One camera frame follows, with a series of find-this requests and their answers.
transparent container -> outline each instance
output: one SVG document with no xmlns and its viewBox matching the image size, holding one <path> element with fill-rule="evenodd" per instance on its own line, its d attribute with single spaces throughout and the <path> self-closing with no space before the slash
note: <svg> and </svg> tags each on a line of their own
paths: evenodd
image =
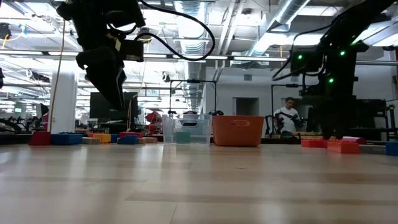
<svg viewBox="0 0 398 224">
<path fill-rule="evenodd" d="M 208 114 L 164 114 L 165 144 L 210 145 L 211 119 Z"/>
</svg>

white shirt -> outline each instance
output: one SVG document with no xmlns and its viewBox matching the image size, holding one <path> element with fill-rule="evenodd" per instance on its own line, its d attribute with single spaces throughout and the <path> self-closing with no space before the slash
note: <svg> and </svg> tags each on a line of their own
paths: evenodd
<svg viewBox="0 0 398 224">
<path fill-rule="evenodd" d="M 294 116 L 296 114 L 297 114 L 297 116 L 299 115 L 297 110 L 295 110 L 294 108 L 287 109 L 286 107 L 282 107 L 281 109 L 277 109 L 275 111 L 274 116 L 277 113 L 280 113 L 280 112 L 288 114 L 288 115 L 291 115 L 291 116 Z M 281 131 L 290 131 L 291 133 L 295 133 L 296 132 L 296 127 L 294 126 L 294 122 L 290 118 L 288 118 L 288 117 L 286 117 L 285 115 L 282 115 L 282 114 L 279 115 L 279 118 L 283 118 L 284 119 L 282 121 L 284 123 L 284 127 L 282 128 Z"/>
</svg>

computer monitor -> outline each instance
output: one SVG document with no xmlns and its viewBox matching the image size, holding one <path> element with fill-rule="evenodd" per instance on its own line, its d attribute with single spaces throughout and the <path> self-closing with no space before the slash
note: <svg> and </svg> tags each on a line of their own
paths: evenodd
<svg viewBox="0 0 398 224">
<path fill-rule="evenodd" d="M 124 120 L 127 121 L 127 111 L 131 101 L 130 117 L 138 116 L 137 93 L 124 93 L 124 110 L 115 110 L 112 105 L 102 96 L 101 93 L 91 93 L 90 95 L 90 118 L 98 118 L 102 121 Z"/>
</svg>

orange plastic basket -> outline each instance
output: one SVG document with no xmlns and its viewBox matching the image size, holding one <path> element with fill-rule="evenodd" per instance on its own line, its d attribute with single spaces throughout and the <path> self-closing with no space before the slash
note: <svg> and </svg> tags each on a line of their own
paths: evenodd
<svg viewBox="0 0 398 224">
<path fill-rule="evenodd" d="M 213 139 L 219 146 L 256 147 L 261 143 L 262 116 L 214 116 Z"/>
</svg>

man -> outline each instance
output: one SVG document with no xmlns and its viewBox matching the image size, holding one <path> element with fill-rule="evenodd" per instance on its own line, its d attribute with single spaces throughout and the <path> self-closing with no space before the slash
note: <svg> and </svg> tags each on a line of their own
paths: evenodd
<svg viewBox="0 0 398 224">
<path fill-rule="evenodd" d="M 292 97 L 288 97 L 285 100 L 285 106 L 282 107 L 281 109 L 277 109 L 274 113 L 274 116 L 277 116 L 278 113 L 282 112 L 284 114 L 287 114 L 291 117 L 288 117 L 286 115 L 280 114 L 278 115 L 278 118 L 283 118 L 283 124 L 284 127 L 282 128 L 281 131 L 290 131 L 291 133 L 295 133 L 296 132 L 296 127 L 294 125 L 294 122 L 292 121 L 292 117 L 294 115 L 297 115 L 297 119 L 299 119 L 299 113 L 297 112 L 297 110 L 295 110 L 293 108 L 294 106 L 294 99 Z"/>
</svg>

